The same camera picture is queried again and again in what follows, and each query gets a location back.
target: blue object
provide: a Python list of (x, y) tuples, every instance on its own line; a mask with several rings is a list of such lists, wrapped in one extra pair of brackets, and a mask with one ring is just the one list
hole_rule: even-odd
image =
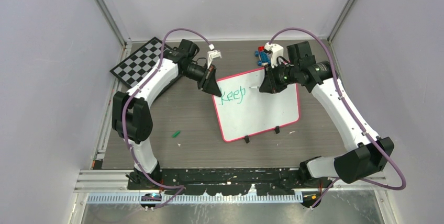
[(263, 51), (255, 51), (254, 55), (259, 58), (258, 66), (264, 66), (265, 64), (271, 64), (271, 60), (268, 58), (268, 55)]
[(259, 55), (260, 55), (262, 64), (271, 63), (270, 59), (268, 59), (268, 55), (265, 52), (261, 51), (261, 52), (259, 52)]

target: white plastic part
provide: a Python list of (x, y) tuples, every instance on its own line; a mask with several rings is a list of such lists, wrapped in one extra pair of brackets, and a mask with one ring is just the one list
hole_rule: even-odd
[[(344, 91), (344, 87), (342, 86), (340, 79), (338, 79), (338, 83), (339, 88), (342, 91), (342, 96), (347, 101), (351, 110), (365, 126), (370, 136), (373, 139), (376, 139), (378, 133), (374, 131), (362, 118), (361, 114), (358, 112), (353, 102)], [(338, 128), (339, 134), (342, 137), (342, 141), (344, 142), (344, 146), (346, 147), (347, 151), (356, 149), (358, 147), (358, 143), (370, 143), (367, 137), (362, 134), (362, 130), (351, 117), (343, 102), (339, 99), (333, 78), (324, 80), (322, 85), (316, 85), (312, 90), (312, 94), (321, 103), (335, 124), (336, 128)]]
[[(365, 129), (373, 139), (376, 139), (378, 133), (374, 131), (362, 118), (353, 102), (348, 97), (347, 93), (342, 86), (341, 80), (338, 79), (339, 88), (342, 91), (343, 98), (347, 101), (351, 110), (357, 116), (357, 118), (365, 126)], [(342, 137), (344, 146), (347, 152), (358, 148), (358, 143), (369, 144), (370, 141), (358, 124), (351, 117), (350, 113), (346, 109), (339, 94), (336, 92), (333, 78), (324, 80), (322, 85), (317, 84), (312, 90), (313, 96), (321, 103), (331, 120), (335, 124)], [(315, 160), (311, 160), (307, 163), (308, 170), (312, 177), (338, 177), (334, 167), (335, 157), (319, 157)]]
[(313, 178), (339, 177), (335, 170), (335, 157), (319, 157), (307, 163), (308, 171)]
[(220, 50), (213, 50), (213, 51), (208, 51), (207, 52), (207, 59), (208, 59), (208, 66), (207, 68), (209, 69), (209, 67), (211, 66), (211, 63), (213, 61), (213, 59), (215, 58), (222, 58), (222, 55), (220, 54)]
[[(169, 200), (172, 195), (162, 194), (162, 201)], [(245, 195), (223, 196), (217, 193), (215, 196), (204, 193), (203, 195), (177, 195), (168, 204), (251, 204), (251, 203), (302, 203), (302, 192), (295, 191), (290, 195), (263, 195), (258, 196), (257, 192), (247, 192)]]
[(284, 56), (284, 48), (280, 46), (279, 44), (272, 43), (269, 44), (268, 42), (265, 44), (264, 49), (266, 51), (271, 52), (271, 68), (274, 68), (278, 65), (278, 57)]
[[(128, 90), (129, 94), (134, 93), (134, 91), (139, 90), (140, 85), (145, 82), (146, 79), (159, 67), (159, 62), (151, 69), (151, 71), (140, 81), (136, 86)], [(166, 87), (173, 79), (175, 79), (179, 74), (179, 68), (177, 64), (169, 59), (163, 59), (162, 65), (160, 66), (156, 75), (135, 95), (135, 98), (143, 98), (148, 102), (148, 106), (151, 107), (154, 99), (159, 95), (159, 93)], [(150, 138), (136, 144), (129, 140), (134, 149), (134, 154), (142, 165), (143, 169), (147, 173), (151, 173), (157, 165), (157, 159), (154, 156)], [(134, 165), (137, 170), (140, 170), (138, 165)]]

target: gray wood surface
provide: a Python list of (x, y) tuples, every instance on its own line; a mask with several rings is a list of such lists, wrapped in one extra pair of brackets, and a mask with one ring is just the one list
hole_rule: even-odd
[[(276, 41), (284, 48), (298, 41)], [(208, 47), (197, 43), (205, 57)], [(265, 41), (215, 42), (222, 59), (215, 60), (216, 77), (234, 75), (258, 68), (254, 51)], [(310, 41), (317, 61), (327, 57), (316, 41)], [(141, 45), (134, 45), (133, 50)], [(266, 132), (243, 140), (222, 140), (210, 95), (197, 90), (195, 81), (178, 80), (151, 107), (154, 123), (150, 136), (153, 152), (164, 168), (192, 167), (288, 167), (315, 156), (339, 155), (345, 152), (341, 137), (320, 103), (299, 87), (301, 118), (281, 128), (281, 133)], [(177, 138), (171, 135), (177, 130)], [(103, 168), (132, 168), (133, 161), (123, 140), (112, 130)]]

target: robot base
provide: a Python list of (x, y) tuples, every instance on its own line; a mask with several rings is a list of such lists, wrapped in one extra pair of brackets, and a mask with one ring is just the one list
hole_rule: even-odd
[[(154, 170), (148, 175), (150, 175), (150, 177), (156, 182), (161, 183), (162, 172), (160, 170), (159, 163), (157, 163), (156, 168), (154, 168)], [(126, 176), (129, 179), (127, 186), (129, 190), (147, 190), (157, 187), (156, 185), (151, 183), (151, 181), (149, 181), (141, 171), (135, 168), (133, 172), (129, 173), (129, 175)]]

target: metal floor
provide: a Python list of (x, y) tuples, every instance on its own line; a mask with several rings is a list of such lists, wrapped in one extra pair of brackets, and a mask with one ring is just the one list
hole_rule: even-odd
[(83, 224), (104, 223), (384, 223), (374, 191), (332, 191), (310, 211), (301, 204), (168, 205), (143, 211), (139, 205), (87, 204)]
[[(297, 42), (300, 41), (276, 41), (284, 48)], [(197, 44), (201, 52), (196, 59), (206, 56), (208, 49), (205, 43)], [(214, 62), (216, 77), (219, 79), (258, 68), (253, 53), (264, 44), (265, 41), (215, 42), (216, 49), (222, 52), (222, 59)], [(310, 41), (310, 45), (317, 61), (327, 59), (316, 41)], [(140, 46), (133, 45), (132, 50)], [(295, 167), (315, 156), (345, 153), (333, 122), (320, 103), (303, 87), (299, 87), (299, 102), (299, 122), (281, 128), (281, 133), (271, 131), (253, 136), (248, 144), (243, 140), (225, 143), (211, 96), (197, 90), (195, 81), (183, 77), (151, 107), (154, 122), (150, 136), (152, 149), (161, 167), (165, 168)], [(177, 130), (181, 133), (172, 138)], [(133, 165), (122, 139), (112, 130), (103, 168), (126, 169)]]

